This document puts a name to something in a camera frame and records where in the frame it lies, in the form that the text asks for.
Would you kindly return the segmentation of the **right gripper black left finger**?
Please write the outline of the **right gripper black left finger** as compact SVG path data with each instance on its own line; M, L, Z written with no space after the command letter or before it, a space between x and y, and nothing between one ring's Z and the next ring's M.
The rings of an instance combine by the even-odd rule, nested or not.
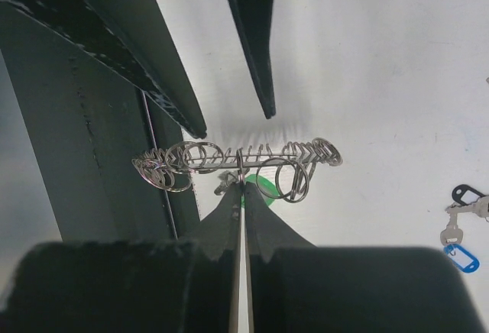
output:
M50 242L20 260L3 332L235 332L241 188L176 241Z

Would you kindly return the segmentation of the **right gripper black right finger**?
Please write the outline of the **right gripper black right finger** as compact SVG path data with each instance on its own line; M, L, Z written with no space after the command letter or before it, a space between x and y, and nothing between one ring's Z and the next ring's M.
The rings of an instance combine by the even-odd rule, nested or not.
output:
M252 332L482 332L455 266L426 247L317 247L244 188Z

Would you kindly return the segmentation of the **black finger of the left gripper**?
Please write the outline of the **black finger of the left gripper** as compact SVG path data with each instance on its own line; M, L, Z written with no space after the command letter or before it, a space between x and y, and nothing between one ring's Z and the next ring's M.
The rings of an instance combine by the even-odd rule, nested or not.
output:
M228 0L254 89L267 119L276 114L270 61L274 0Z
M142 90L194 138L207 127L156 0L2 0Z

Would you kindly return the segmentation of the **key with green tag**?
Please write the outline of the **key with green tag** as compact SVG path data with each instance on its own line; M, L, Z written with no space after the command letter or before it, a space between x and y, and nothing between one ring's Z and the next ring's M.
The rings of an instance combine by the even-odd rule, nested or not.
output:
M236 172L225 171L219 175L220 184L215 188L214 193L217 196L222 196L232 183L238 181ZM279 192L274 183L263 176L257 174L249 174L244 178L246 183L254 183L261 193L266 205L271 205L279 196Z

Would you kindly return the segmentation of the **metal key ring disc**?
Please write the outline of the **metal key ring disc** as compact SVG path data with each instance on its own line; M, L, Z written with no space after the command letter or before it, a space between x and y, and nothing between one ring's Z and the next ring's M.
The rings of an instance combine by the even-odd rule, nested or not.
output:
M181 141L166 150L153 148L131 161L142 179L163 191L187 191L193 186L194 175L236 172L236 183L245 184L245 177L254 173L274 183L279 192L276 199L288 203L306 198L319 164L338 167L342 162L339 150L321 137L289 141L279 151L268 143L223 149L208 141Z

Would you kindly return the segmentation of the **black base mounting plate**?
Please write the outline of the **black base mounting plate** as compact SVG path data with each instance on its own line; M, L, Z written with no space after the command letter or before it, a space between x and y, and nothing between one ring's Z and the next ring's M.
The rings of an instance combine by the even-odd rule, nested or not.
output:
M138 89L6 4L1 52L64 240L174 239L199 224L192 191L154 188L132 165L182 138Z

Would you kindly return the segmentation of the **key with blue white tag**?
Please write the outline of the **key with blue white tag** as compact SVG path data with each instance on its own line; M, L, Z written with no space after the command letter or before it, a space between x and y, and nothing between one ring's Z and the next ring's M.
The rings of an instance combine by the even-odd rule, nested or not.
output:
M454 203L445 211L449 215L449 221L440 232L443 252L459 271L466 274L474 273L479 269L480 261L473 253L462 246L464 232L458 226L458 215L461 213L461 206Z

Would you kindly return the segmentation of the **key with black tag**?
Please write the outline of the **key with black tag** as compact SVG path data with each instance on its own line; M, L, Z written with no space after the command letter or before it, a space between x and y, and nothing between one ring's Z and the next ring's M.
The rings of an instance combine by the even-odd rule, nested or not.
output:
M445 210L448 214L468 213L488 220L488 196L467 184L452 190L453 203Z

